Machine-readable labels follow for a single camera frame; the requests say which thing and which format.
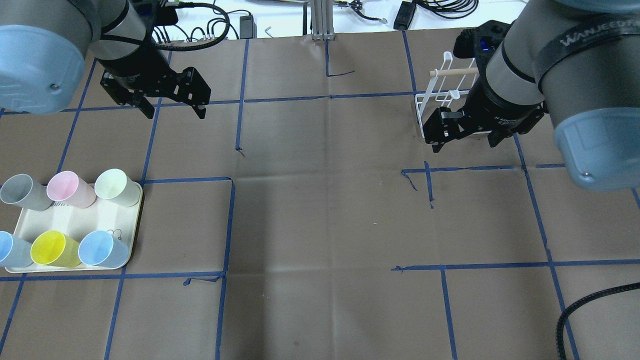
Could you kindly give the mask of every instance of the electrical cable bundle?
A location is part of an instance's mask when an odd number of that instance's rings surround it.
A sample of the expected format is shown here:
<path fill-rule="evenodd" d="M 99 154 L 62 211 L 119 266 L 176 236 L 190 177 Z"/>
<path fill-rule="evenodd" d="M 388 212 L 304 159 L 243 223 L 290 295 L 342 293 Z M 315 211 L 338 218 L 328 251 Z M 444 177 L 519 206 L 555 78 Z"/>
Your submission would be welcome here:
<path fill-rule="evenodd" d="M 569 307 L 567 307 L 560 315 L 560 319 L 558 319 L 558 324 L 556 325 L 556 345 L 557 345 L 558 358 L 560 360 L 566 360 L 566 354 L 564 352 L 564 323 L 566 323 L 566 319 L 569 317 L 569 315 L 571 315 L 574 311 L 578 310 L 580 306 L 583 306 L 584 304 L 592 302 L 601 297 L 619 294 L 625 291 L 638 290 L 638 289 L 640 289 L 640 282 L 635 282 L 634 284 L 628 284 L 623 286 L 617 286 L 615 288 L 596 291 L 574 302 L 573 304 L 569 305 Z"/>
<path fill-rule="evenodd" d="M 439 17 L 462 19 L 477 9 L 479 0 L 413 0 L 413 2 Z"/>
<path fill-rule="evenodd" d="M 151 40 L 151 38 L 149 38 L 148 40 L 138 40 L 138 39 L 134 39 L 134 38 L 128 38 L 128 37 L 120 37 L 117 35 L 102 35 L 102 37 L 100 38 L 101 40 L 110 40 L 110 41 L 119 41 L 119 42 L 126 42 L 129 44 L 134 44 L 134 45 L 140 45 L 140 46 L 147 46 L 147 47 L 152 47 L 154 49 L 158 49 L 158 50 L 166 50 L 166 51 L 196 51 L 196 50 L 202 50 L 202 49 L 207 49 L 208 47 L 212 47 L 216 44 L 219 44 L 222 40 L 224 40 L 227 37 L 227 34 L 229 32 L 229 29 L 231 28 L 231 20 L 229 19 L 229 15 L 228 13 L 223 10 L 222 8 L 220 8 L 219 6 L 216 6 L 215 3 L 214 4 L 207 4 L 207 3 L 179 3 L 178 5 L 175 6 L 178 9 L 181 8 L 210 8 L 213 10 L 214 13 L 218 14 L 218 15 L 222 15 L 222 17 L 218 17 L 215 18 L 213 20 L 218 20 L 220 22 L 223 22 L 225 24 L 225 28 L 222 31 L 222 34 L 218 37 L 214 37 L 211 41 L 208 42 L 204 42 L 202 44 L 198 44 L 198 45 L 189 45 L 189 46 L 171 46 L 171 45 L 161 45 L 161 44 L 156 44 L 155 42 L 153 42 L 153 40 Z M 191 36 L 187 35 L 186 31 L 184 31 L 182 28 L 180 28 L 179 26 L 175 25 L 176 27 L 178 27 L 183 34 L 185 34 L 185 36 L 187 36 L 187 41 L 191 41 L 193 40 L 193 33 L 195 32 L 196 29 L 200 29 L 202 30 L 202 28 L 196 28 L 191 32 Z M 153 32 L 156 37 L 158 39 L 162 38 L 165 41 L 169 41 L 169 34 L 166 32 L 166 29 L 164 29 L 164 34 L 160 37 L 158 33 L 162 34 L 162 31 L 158 30 L 157 32 L 154 30 Z"/>

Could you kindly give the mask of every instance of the blue tape line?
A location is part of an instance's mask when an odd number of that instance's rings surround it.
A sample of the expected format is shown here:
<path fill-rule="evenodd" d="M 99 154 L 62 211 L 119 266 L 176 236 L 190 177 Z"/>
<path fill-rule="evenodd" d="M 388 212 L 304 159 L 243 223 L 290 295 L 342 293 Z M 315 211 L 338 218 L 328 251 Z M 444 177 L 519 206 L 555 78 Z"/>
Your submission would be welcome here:
<path fill-rule="evenodd" d="M 220 290 L 220 304 L 218 305 L 218 328 L 216 330 L 216 360 L 220 360 L 220 345 L 222 345 L 222 319 L 225 314 L 225 297 L 227 296 L 227 277 L 222 278 Z"/>
<path fill-rule="evenodd" d="M 76 115 L 74 116 L 74 121 L 71 123 L 71 129 L 69 130 L 69 135 L 67 136 L 67 142 L 65 143 L 65 148 L 62 150 L 62 156 L 60 157 L 60 163 L 58 164 L 58 170 L 56 173 L 62 171 L 62 165 L 65 162 L 65 158 L 67 157 L 67 151 L 69 150 L 69 145 L 71 144 L 71 138 L 74 135 L 74 131 L 76 130 L 76 124 L 78 122 L 78 117 L 80 116 L 80 109 L 82 108 L 82 104 L 84 103 L 84 98 L 86 97 L 86 92 L 89 90 L 89 84 L 91 83 L 91 78 L 93 77 L 93 70 L 95 70 L 95 64 L 98 60 L 93 59 L 93 64 L 91 64 L 91 70 L 89 70 L 89 76 L 86 78 L 86 82 L 84 83 L 84 90 L 82 91 L 82 96 L 80 97 L 80 103 L 76 109 Z"/>
<path fill-rule="evenodd" d="M 634 199 L 636 200 L 638 209 L 640 209 L 640 196 L 638 196 L 638 191 L 636 189 L 631 189 L 631 193 L 634 194 Z"/>
<path fill-rule="evenodd" d="M 191 280 L 200 280 L 200 281 L 207 281 L 207 282 L 218 282 L 218 280 L 222 279 L 222 276 L 216 276 L 212 279 L 203 279 L 201 277 L 188 277 L 183 283 L 183 286 L 188 286 L 189 284 L 191 284 Z"/>
<path fill-rule="evenodd" d="M 224 271 L 229 270 L 229 255 L 231 252 L 231 234 L 234 225 L 234 210 L 236 208 L 236 184 L 231 180 L 231 195 L 229 196 L 229 215 L 227 218 L 227 243 L 225 245 Z"/>
<path fill-rule="evenodd" d="M 638 265 L 640 259 L 610 259 L 610 260 L 576 260 L 554 261 L 549 263 L 488 263 L 488 264 L 448 264 L 448 265 L 411 265 L 396 266 L 391 271 L 425 271 L 425 270 L 471 270 L 471 269 L 504 269 L 504 268 L 541 268 L 546 266 L 604 266 L 604 265 Z"/>
<path fill-rule="evenodd" d="M 409 41 L 406 39 L 406 31 L 402 32 L 404 41 L 404 50 L 406 51 L 406 61 L 409 63 L 409 75 L 411 75 L 411 88 L 416 91 L 415 76 L 413 75 L 413 63 L 411 62 L 411 51 L 409 50 Z"/>
<path fill-rule="evenodd" d="M 459 171 L 459 170 L 513 170 L 516 168 L 513 165 L 497 165 L 497 166 L 487 166 L 487 167 L 438 167 L 438 168 L 430 168 L 430 172 L 438 172 L 438 171 Z"/>
<path fill-rule="evenodd" d="M 564 167 L 564 164 L 538 164 L 536 168 L 559 168 Z"/>
<path fill-rule="evenodd" d="M 142 181 L 143 183 L 147 183 L 147 171 L 149 170 L 149 160 L 151 159 L 151 151 L 154 147 L 154 139 L 156 137 L 156 129 L 158 126 L 158 118 L 160 117 L 160 105 L 162 105 L 162 97 L 158 98 L 157 105 L 159 106 L 156 109 L 156 113 L 154 114 L 154 123 L 151 126 L 151 134 L 149 135 L 149 143 L 147 145 L 147 155 L 145 156 L 145 165 L 142 168 Z"/>
<path fill-rule="evenodd" d="M 249 100 L 245 100 L 244 102 L 302 101 L 302 100 L 324 99 L 325 97 L 329 97 L 329 95 L 297 96 L 297 97 L 272 97 L 272 98 L 269 98 L 269 99 L 249 99 Z"/>
<path fill-rule="evenodd" d="M 244 109 L 244 87 L 246 85 L 246 66 L 249 59 L 249 39 L 244 43 L 244 60 L 242 64 L 242 82 L 240 83 L 240 106 L 238 106 L 238 125 L 236 128 L 236 150 L 241 151 L 240 134 L 242 132 L 242 112 Z"/>
<path fill-rule="evenodd" d="M 351 70 L 351 71 L 343 72 L 341 74 L 329 75 L 329 40 L 324 41 L 324 71 L 328 78 L 331 78 L 334 76 L 342 76 L 342 75 L 350 74 L 352 72 L 356 72 L 355 70 Z"/>
<path fill-rule="evenodd" d="M 409 179 L 409 183 L 411 184 L 411 187 L 412 187 L 415 191 L 418 191 L 418 189 L 416 189 L 416 188 L 415 188 L 415 185 L 413 184 L 413 181 L 412 181 L 412 180 L 411 180 L 411 178 L 409 177 L 408 173 L 409 173 L 409 172 L 408 172 L 408 171 L 406 171 L 406 170 L 402 170 L 402 171 L 400 171 L 400 174 L 402 174 L 402 176 L 404 176 L 404 177 L 406 177 L 407 179 Z"/>
<path fill-rule="evenodd" d="M 424 162 L 424 173 L 427 176 L 427 191 L 429 192 L 429 206 L 433 209 L 433 189 L 431 187 L 431 169 L 429 168 L 429 163 Z"/>
<path fill-rule="evenodd" d="M 527 163 L 524 160 L 524 154 L 522 152 L 522 147 L 520 146 L 520 141 L 518 139 L 518 135 L 513 136 L 513 140 L 516 143 L 516 147 L 518 148 L 518 156 L 520 157 L 520 162 L 522 164 L 522 171 L 524 172 L 524 176 L 527 180 L 527 187 L 529 188 L 529 196 L 531 198 L 531 204 L 533 205 L 533 210 L 536 215 L 536 220 L 538 222 L 538 229 L 540 230 L 540 236 L 542 238 L 542 243 L 545 247 L 545 252 L 547 253 L 547 261 L 549 265 L 549 269 L 551 271 L 551 278 L 554 282 L 554 288 L 556 289 L 556 295 L 558 297 L 558 303 L 560 305 L 560 309 L 564 311 L 564 298 L 562 296 L 562 290 L 560 289 L 560 282 L 558 281 L 556 268 L 554 266 L 554 260 L 551 256 L 551 250 L 547 247 L 547 233 L 545 231 L 545 226 L 542 223 L 542 216 L 540 215 L 540 209 L 538 207 L 538 201 L 536 200 L 536 194 L 533 191 L 533 184 L 531 183 L 531 177 L 529 175 L 529 171 L 527 170 Z M 573 331 L 571 330 L 571 325 L 569 321 L 566 323 L 566 332 L 569 337 L 569 343 L 571 344 L 571 349 L 573 352 L 573 356 L 575 360 L 580 360 L 580 356 L 578 354 L 578 349 L 575 345 L 575 340 L 573 338 Z"/>
<path fill-rule="evenodd" d="M 15 315 L 15 310 L 18 308 L 18 301 L 20 300 L 20 294 L 22 293 L 22 287 L 24 286 L 24 278 L 27 274 L 22 274 L 20 277 L 20 284 L 18 284 L 18 290 L 15 291 L 15 297 L 13 298 L 13 304 L 11 305 L 11 310 L 9 311 L 9 317 L 6 320 L 6 325 L 4 326 L 4 332 L 2 333 L 2 339 L 0 339 L 0 355 L 2 355 L 2 350 L 4 349 L 4 342 L 6 341 L 7 335 L 9 335 L 9 328 L 11 327 L 11 322 L 13 321 L 13 316 Z"/>
<path fill-rule="evenodd" d="M 108 280 L 119 279 L 118 274 L 102 275 L 33 275 L 27 276 L 26 281 L 48 281 L 48 280 Z"/>
<path fill-rule="evenodd" d="M 111 343 L 113 342 L 113 332 L 116 329 L 116 319 L 118 318 L 118 309 L 120 308 L 120 297 L 122 296 L 122 285 L 124 284 L 124 275 L 127 272 L 127 265 L 122 267 L 120 271 L 120 281 L 118 282 L 118 291 L 116 292 L 116 300 L 113 305 L 113 314 L 111 315 L 111 324 L 109 325 L 109 336 L 107 337 L 107 346 L 104 349 L 104 360 L 109 360 L 111 353 Z"/>
<path fill-rule="evenodd" d="M 451 305 L 449 303 L 449 289 L 447 288 L 447 275 L 444 269 L 440 269 L 440 279 L 442 281 L 442 294 L 444 296 L 444 311 L 447 315 L 447 328 L 449 328 L 449 343 L 451 344 L 451 358 L 458 360 L 456 350 L 456 337 L 453 333 L 453 320 L 451 319 Z"/>
<path fill-rule="evenodd" d="M 345 95 L 329 95 L 331 99 L 350 99 L 353 97 L 381 97 L 381 96 L 402 96 L 413 95 L 412 91 L 405 92 L 380 92 L 373 94 L 345 94 Z"/>
<path fill-rule="evenodd" d="M 125 274 L 124 279 L 166 279 L 172 277 L 214 277 L 225 276 L 224 271 L 201 272 L 161 272 L 158 274 Z"/>
<path fill-rule="evenodd" d="M 216 101 L 209 101 L 207 104 L 208 105 L 224 105 L 224 104 L 239 104 L 240 100 L 216 100 Z M 189 106 L 183 102 L 170 102 L 168 104 L 162 104 L 163 108 L 171 108 L 174 106 Z"/>
<path fill-rule="evenodd" d="M 166 184 L 166 183 L 201 183 L 206 181 L 229 181 L 232 180 L 230 177 L 185 177 L 182 179 L 155 179 L 155 180 L 144 180 L 145 184 Z"/>

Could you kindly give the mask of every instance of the plastic cup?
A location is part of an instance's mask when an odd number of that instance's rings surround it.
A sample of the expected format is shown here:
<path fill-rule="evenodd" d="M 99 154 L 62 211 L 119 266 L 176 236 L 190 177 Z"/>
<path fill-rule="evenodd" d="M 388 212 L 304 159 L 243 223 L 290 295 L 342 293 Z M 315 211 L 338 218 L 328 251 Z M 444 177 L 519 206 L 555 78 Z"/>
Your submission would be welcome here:
<path fill-rule="evenodd" d="M 39 265 L 74 268 L 80 264 L 77 241 L 55 230 L 42 233 L 31 246 L 31 259 Z"/>
<path fill-rule="evenodd" d="M 47 196 L 53 201 L 77 208 L 88 208 L 95 201 L 95 191 L 73 171 L 63 171 L 51 178 Z"/>
<path fill-rule="evenodd" d="M 11 176 L 0 189 L 3 203 L 25 209 L 44 211 L 51 206 L 47 190 L 27 174 Z"/>
<path fill-rule="evenodd" d="M 95 181 L 95 194 L 100 199 L 129 207 L 138 203 L 140 188 L 124 171 L 112 168 L 100 174 Z"/>
<path fill-rule="evenodd" d="M 80 242 L 78 257 L 84 264 L 117 268 L 124 265 L 129 257 L 129 248 L 112 234 L 96 230 Z"/>
<path fill-rule="evenodd" d="M 30 243 L 16 235 L 0 231 L 0 266 L 26 268 L 33 263 L 30 250 Z"/>

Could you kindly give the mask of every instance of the white wire rack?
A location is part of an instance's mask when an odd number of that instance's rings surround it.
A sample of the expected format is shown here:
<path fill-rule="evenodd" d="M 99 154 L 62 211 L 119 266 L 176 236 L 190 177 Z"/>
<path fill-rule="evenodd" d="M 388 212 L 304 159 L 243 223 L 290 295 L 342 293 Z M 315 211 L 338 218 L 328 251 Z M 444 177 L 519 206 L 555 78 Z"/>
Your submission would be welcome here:
<path fill-rule="evenodd" d="M 427 85 L 427 90 L 423 94 L 416 94 L 414 97 L 415 100 L 415 112 L 418 116 L 418 127 L 420 128 L 420 134 L 422 134 L 422 138 L 424 139 L 424 130 L 422 129 L 422 114 L 424 113 L 424 109 L 427 108 L 428 102 L 431 98 L 435 102 L 439 102 L 439 106 L 449 107 L 453 100 L 458 100 L 460 95 L 466 95 L 469 93 L 469 90 L 460 90 L 460 86 L 464 82 L 467 75 L 474 75 L 474 79 L 472 83 L 476 82 L 478 76 L 477 67 L 473 67 L 476 63 L 476 59 L 471 59 L 469 66 L 462 69 L 452 69 L 451 65 L 453 64 L 453 54 L 450 51 L 445 51 L 442 53 L 442 65 L 439 69 L 433 69 L 429 71 L 429 84 Z M 450 90 L 442 90 L 442 87 L 447 80 L 447 76 L 462 76 L 458 86 L 455 89 Z"/>

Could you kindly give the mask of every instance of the black power cord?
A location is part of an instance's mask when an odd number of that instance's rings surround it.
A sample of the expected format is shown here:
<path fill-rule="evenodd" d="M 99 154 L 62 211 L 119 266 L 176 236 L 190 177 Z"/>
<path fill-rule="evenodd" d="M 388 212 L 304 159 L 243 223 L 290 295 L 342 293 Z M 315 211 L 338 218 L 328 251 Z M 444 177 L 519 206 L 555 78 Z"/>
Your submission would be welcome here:
<path fill-rule="evenodd" d="M 361 0 L 353 0 L 352 2 L 347 2 L 347 1 L 337 1 L 334 0 L 333 1 L 333 5 L 334 6 L 338 6 L 339 8 L 351 8 L 359 17 L 365 19 L 365 20 L 371 20 L 371 21 L 380 21 L 383 24 L 387 23 L 387 20 L 384 18 L 379 18 L 379 17 L 371 17 L 371 16 L 366 16 L 362 13 L 362 1 Z"/>
<path fill-rule="evenodd" d="M 152 48 L 158 49 L 158 50 L 166 50 L 166 51 L 196 51 L 196 50 L 207 49 L 208 47 L 212 47 L 212 46 L 214 46 L 216 44 L 219 44 L 227 36 L 227 33 L 229 32 L 229 28 L 231 27 L 231 21 L 229 19 L 228 13 L 225 12 L 224 10 L 222 10 L 222 8 L 220 8 L 219 6 L 216 6 L 214 4 L 207 4 L 207 3 L 179 3 L 175 7 L 178 8 L 178 9 L 180 9 L 180 8 L 210 8 L 210 9 L 213 9 L 214 12 L 217 12 L 217 13 L 219 13 L 220 15 L 222 15 L 224 17 L 224 19 L 225 19 L 225 29 L 222 31 L 222 34 L 219 37 L 214 38 L 211 41 L 204 42 L 204 43 L 198 44 L 198 45 L 189 45 L 189 46 L 160 45 L 160 44 L 154 43 L 153 41 L 150 41 L 150 39 L 147 40 L 147 41 L 143 41 L 143 40 L 138 40 L 138 39 L 134 39 L 134 38 L 120 37 L 120 36 L 116 36 L 116 35 L 102 35 L 102 37 L 100 39 L 101 40 L 126 42 L 126 43 L 134 44 L 134 45 L 152 47 Z"/>
<path fill-rule="evenodd" d="M 462 19 L 474 12 L 479 0 L 413 0 L 439 17 L 445 19 Z"/>
<path fill-rule="evenodd" d="M 627 284 L 627 285 L 617 286 L 615 288 L 596 291 L 592 294 L 589 294 L 583 297 L 582 299 L 574 302 L 569 307 L 567 307 L 560 315 L 560 319 L 558 319 L 558 324 L 556 326 L 556 345 L 557 345 L 557 351 L 558 351 L 558 358 L 560 360 L 566 360 L 566 354 L 564 352 L 564 325 L 569 315 L 571 315 L 574 311 L 578 310 L 580 306 L 583 306 L 584 304 L 592 302 L 601 297 L 619 294 L 619 293 L 623 293 L 631 290 L 638 290 L 638 289 L 640 289 L 640 282 L 635 282 L 634 284 Z"/>

